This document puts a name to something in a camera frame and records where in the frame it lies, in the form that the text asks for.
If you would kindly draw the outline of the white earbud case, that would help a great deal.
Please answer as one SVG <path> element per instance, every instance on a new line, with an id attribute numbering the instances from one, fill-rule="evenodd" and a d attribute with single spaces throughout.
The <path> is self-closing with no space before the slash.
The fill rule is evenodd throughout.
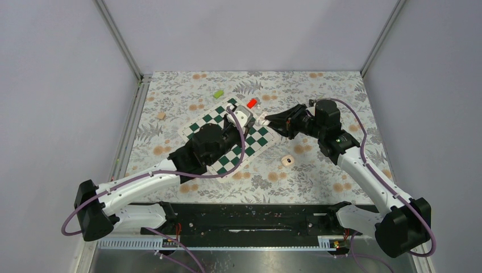
<path id="1" fill-rule="evenodd" d="M 268 126 L 270 121 L 267 120 L 268 112 L 263 112 L 261 113 L 255 120 L 255 125 L 256 126 Z"/>

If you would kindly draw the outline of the beige earbud charging case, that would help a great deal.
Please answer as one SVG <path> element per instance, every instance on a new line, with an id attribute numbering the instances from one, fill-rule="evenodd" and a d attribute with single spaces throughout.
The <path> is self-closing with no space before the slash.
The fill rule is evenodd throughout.
<path id="1" fill-rule="evenodd" d="M 285 155 L 281 158 L 281 164 L 284 167 L 289 167 L 294 164 L 294 157 L 292 155 Z"/>

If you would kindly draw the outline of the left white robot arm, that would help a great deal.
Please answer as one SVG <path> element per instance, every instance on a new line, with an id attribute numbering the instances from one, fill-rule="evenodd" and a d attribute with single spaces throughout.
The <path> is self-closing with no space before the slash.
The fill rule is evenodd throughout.
<path id="1" fill-rule="evenodd" d="M 234 147 L 244 150 L 253 125 L 249 121 L 237 126 L 227 119 L 223 126 L 207 123 L 182 147 L 139 175 L 100 185 L 91 180 L 82 182 L 74 201 L 79 234 L 86 242 L 101 239 L 126 222 L 121 211 L 138 198 L 195 178 L 215 178 L 207 174 L 207 168 Z"/>

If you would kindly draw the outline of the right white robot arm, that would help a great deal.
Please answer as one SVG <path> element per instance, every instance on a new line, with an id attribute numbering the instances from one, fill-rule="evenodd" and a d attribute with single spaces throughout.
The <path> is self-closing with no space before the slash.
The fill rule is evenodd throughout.
<path id="1" fill-rule="evenodd" d="M 374 238 L 391 258 L 428 241 L 429 257 L 436 249 L 431 230 L 431 206 L 424 199 L 414 199 L 396 186 L 365 155 L 365 142 L 358 142 L 342 128 L 339 99 L 310 100 L 278 114 L 263 113 L 258 126 L 269 127 L 288 139 L 304 134 L 317 140 L 321 153 L 350 175 L 372 200 L 377 213 L 339 203 L 335 213 L 326 218 L 326 227 L 333 234 L 346 229 Z"/>

